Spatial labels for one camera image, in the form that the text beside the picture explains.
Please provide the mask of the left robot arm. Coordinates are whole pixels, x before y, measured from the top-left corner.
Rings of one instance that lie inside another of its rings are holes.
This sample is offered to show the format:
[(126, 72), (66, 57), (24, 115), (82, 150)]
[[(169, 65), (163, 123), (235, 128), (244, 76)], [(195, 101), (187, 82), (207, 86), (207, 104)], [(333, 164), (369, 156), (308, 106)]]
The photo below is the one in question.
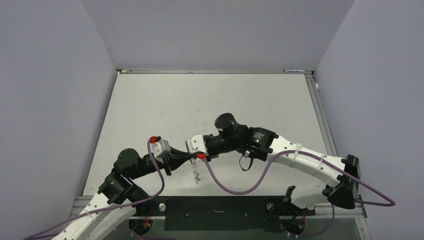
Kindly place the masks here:
[[(161, 170), (170, 175), (172, 170), (193, 157), (192, 153), (173, 148), (150, 150), (144, 157), (132, 148), (122, 150), (97, 193), (79, 215), (69, 219), (67, 227), (54, 239), (102, 240), (134, 214), (146, 218), (164, 215), (167, 202), (156, 199), (165, 189)], [(159, 191), (153, 195), (134, 183), (135, 179), (151, 173), (158, 173), (161, 181)]]

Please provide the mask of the metal keyring plate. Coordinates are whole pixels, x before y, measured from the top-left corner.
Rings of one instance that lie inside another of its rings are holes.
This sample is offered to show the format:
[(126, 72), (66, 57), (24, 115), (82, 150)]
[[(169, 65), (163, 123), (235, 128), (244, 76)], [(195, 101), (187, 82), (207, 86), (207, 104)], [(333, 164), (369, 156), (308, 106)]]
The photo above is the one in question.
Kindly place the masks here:
[(196, 158), (191, 158), (190, 159), (190, 164), (191, 164), (191, 166), (193, 168), (194, 181), (195, 181), (196, 184), (198, 184), (201, 181), (201, 178), (200, 178), (200, 174), (199, 174), (199, 172), (197, 170), (197, 167), (198, 167), (197, 159)]

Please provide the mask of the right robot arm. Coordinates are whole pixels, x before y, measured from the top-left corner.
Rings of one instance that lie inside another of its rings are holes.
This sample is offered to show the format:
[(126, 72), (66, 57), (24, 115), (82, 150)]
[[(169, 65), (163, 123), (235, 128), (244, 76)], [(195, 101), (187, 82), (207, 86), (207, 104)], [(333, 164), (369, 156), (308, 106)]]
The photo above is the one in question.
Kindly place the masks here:
[(236, 121), (231, 113), (215, 120), (218, 135), (203, 135), (194, 141), (195, 150), (210, 158), (236, 151), (251, 160), (266, 161), (265, 172), (273, 163), (308, 174), (317, 183), (287, 188), (282, 207), (289, 214), (316, 204), (331, 203), (343, 209), (356, 207), (360, 178), (359, 158), (330, 156), (294, 143), (262, 127), (248, 127)]

